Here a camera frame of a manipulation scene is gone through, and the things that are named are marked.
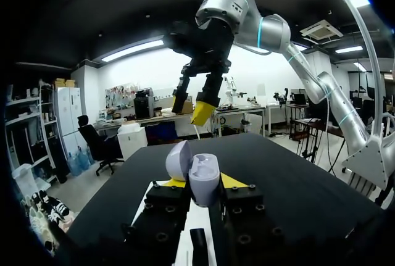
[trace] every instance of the ceiling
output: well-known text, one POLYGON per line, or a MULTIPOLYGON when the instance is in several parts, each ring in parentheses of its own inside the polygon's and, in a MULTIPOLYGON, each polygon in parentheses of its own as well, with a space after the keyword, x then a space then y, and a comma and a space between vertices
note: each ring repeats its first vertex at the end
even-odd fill
MULTIPOLYGON (((348 72, 358 72, 358 68, 354 65, 354 62, 359 62, 368 72, 372 71, 372 65, 368 58, 363 59, 349 59, 341 62, 337 62, 336 66, 340 69, 347 70, 348 72)), ((380 72, 391 73, 394 70, 394 59, 393 58, 379 58, 378 65, 380 72)))
MULTIPOLYGON (((194 22, 203 0, 23 0, 15 10, 21 22, 23 41, 17 50, 18 62, 37 62, 75 67, 84 59, 97 60, 122 46, 163 35, 174 20, 194 22)), ((347 54, 335 50, 363 45, 355 21, 341 0, 256 0, 262 15, 280 14, 291 27, 291 39, 301 38, 302 30, 322 19, 344 34, 338 41, 314 45, 339 62, 368 57, 366 49, 347 54)), ((360 8, 374 40, 378 57, 394 57, 384 25, 372 7, 360 8)))

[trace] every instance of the air conditioner unit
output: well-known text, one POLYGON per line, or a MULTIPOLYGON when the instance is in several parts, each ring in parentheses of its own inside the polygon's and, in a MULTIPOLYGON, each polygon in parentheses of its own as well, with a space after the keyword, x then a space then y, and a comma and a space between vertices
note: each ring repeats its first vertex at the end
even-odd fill
POLYGON ((321 20, 303 30, 300 31, 302 36, 308 36, 317 41, 321 39, 330 38, 332 36, 342 37, 343 34, 338 31, 332 24, 326 20, 321 20))

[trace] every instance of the white cabinet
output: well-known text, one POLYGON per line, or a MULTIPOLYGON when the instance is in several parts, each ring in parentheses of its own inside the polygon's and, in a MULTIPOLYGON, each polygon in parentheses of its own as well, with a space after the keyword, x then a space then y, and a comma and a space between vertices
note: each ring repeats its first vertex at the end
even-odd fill
POLYGON ((74 155, 78 146, 86 149, 86 141, 78 131, 78 117, 82 115, 81 94, 79 88, 56 89, 56 111, 59 130, 62 134, 65 155, 74 155))
POLYGON ((70 88, 58 88, 56 91, 57 118, 62 136, 73 133, 74 126, 71 119, 70 88))
POLYGON ((139 148, 146 147, 147 136, 144 127, 129 128, 122 125, 118 130, 118 142, 121 147, 122 157, 127 160, 139 148))
POLYGON ((63 138, 64 149, 65 149, 64 151, 67 155, 67 158, 69 158, 69 153, 71 153, 71 155, 76 154, 78 151, 78 144, 75 138, 75 134, 70 133, 68 135, 63 136, 62 138, 63 138))
POLYGON ((79 88, 68 88, 70 90, 70 114, 73 123, 73 132, 78 131, 78 117, 82 115, 81 96, 79 88))

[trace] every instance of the black tabletop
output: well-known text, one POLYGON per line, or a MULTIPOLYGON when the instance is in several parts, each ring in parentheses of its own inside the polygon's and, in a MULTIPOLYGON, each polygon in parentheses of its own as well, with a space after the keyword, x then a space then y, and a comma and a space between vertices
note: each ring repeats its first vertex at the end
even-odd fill
MULTIPOLYGON (((260 135, 245 133, 190 143, 193 154, 215 154, 222 172, 256 184, 264 194, 268 215, 282 227, 289 242, 306 236, 318 242, 345 236, 358 222, 381 212, 341 180, 260 135)), ((170 179, 165 158, 173 146, 150 146, 134 153, 80 212, 68 235, 80 246, 95 243, 99 235, 123 240, 120 224, 131 223, 150 181, 170 179)), ((215 240, 217 225, 212 222, 216 250, 220 243, 215 240)))

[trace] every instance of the gray plastic part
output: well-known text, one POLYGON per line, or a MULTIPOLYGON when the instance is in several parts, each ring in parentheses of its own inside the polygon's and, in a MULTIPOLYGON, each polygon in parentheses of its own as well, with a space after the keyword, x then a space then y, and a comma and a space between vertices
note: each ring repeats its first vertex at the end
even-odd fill
POLYGON ((166 157, 166 170, 174 180, 185 181, 191 168, 192 153, 188 141, 176 144, 166 157))
POLYGON ((189 182, 195 203, 207 207, 216 200, 216 189, 220 182, 220 168, 217 156, 213 154, 197 154, 193 156, 189 170, 189 182))

